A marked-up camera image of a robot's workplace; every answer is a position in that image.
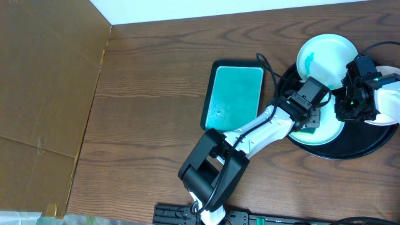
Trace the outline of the white pink plate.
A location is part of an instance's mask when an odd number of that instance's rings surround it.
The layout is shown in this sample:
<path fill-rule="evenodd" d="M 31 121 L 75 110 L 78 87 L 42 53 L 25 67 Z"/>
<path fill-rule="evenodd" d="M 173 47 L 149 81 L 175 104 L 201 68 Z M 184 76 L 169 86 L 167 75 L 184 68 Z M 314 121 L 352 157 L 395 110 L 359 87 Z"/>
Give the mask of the white pink plate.
<path fill-rule="evenodd" d="M 399 81 L 384 84 L 374 92 L 378 114 L 375 120 L 366 120 L 374 126 L 389 126 L 399 124 Z"/>

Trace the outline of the round black serving tray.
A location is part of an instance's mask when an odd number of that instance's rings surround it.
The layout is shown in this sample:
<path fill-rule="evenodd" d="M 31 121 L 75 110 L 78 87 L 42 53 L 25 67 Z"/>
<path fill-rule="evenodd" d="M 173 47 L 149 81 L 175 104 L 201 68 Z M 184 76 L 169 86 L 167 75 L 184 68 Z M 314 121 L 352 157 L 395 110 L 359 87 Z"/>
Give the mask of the round black serving tray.
<path fill-rule="evenodd" d="M 343 87 L 332 90 L 332 94 L 339 96 Z M 344 128 L 338 137 L 327 144 L 310 146 L 301 144 L 289 137 L 288 139 L 315 156 L 326 159 L 354 159 L 360 158 L 384 146 L 396 133 L 399 124 L 389 126 L 373 126 L 365 122 L 344 122 Z"/>

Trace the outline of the mint green plate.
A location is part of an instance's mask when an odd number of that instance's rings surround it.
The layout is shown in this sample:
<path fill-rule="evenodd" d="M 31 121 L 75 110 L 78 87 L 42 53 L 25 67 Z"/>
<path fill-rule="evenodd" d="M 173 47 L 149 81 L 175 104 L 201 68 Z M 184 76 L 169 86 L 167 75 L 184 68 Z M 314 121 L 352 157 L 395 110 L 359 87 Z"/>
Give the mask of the mint green plate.
<path fill-rule="evenodd" d="M 317 79 L 329 89 L 343 87 L 346 65 L 358 55 L 355 45 L 337 34 L 322 34 L 308 40 L 299 50 L 296 68 L 302 80 Z"/>
<path fill-rule="evenodd" d="M 336 119 L 334 105 L 335 96 L 332 94 L 331 100 L 320 109 L 320 123 L 314 134 L 304 135 L 291 132 L 289 137 L 301 144 L 310 146 L 323 145 L 334 140 L 344 128 L 344 122 Z"/>

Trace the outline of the brown cardboard panel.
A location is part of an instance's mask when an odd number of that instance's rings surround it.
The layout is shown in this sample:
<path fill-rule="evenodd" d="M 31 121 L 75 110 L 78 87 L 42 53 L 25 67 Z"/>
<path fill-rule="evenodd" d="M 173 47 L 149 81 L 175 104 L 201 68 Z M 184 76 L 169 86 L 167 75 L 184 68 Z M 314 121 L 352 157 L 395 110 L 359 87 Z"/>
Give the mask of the brown cardboard panel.
<path fill-rule="evenodd" d="M 66 213 L 111 25 L 89 1 L 1 0 L 1 210 Z"/>

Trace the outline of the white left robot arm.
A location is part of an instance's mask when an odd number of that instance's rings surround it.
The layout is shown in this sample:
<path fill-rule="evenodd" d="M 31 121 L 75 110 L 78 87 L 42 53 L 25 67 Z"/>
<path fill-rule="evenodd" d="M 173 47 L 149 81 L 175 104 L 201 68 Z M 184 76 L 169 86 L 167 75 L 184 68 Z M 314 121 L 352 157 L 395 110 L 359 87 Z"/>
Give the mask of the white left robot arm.
<path fill-rule="evenodd" d="M 191 214 L 204 224 L 219 224 L 225 202 L 242 178 L 251 157 L 290 132 L 301 129 L 320 108 L 323 95 L 301 94 L 274 98 L 256 119 L 220 133 L 207 130 L 178 171 L 194 202 Z"/>

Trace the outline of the green and yellow sponge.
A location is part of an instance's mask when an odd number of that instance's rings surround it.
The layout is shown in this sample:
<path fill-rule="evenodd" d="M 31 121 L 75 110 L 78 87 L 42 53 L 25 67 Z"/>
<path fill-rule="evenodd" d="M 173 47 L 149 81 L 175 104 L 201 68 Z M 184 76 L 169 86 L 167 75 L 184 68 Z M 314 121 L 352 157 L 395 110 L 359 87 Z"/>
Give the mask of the green and yellow sponge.
<path fill-rule="evenodd" d="M 304 127 L 298 131 L 295 131 L 296 134 L 304 134 L 304 135 L 314 134 L 315 132 L 316 132 L 315 127 Z"/>

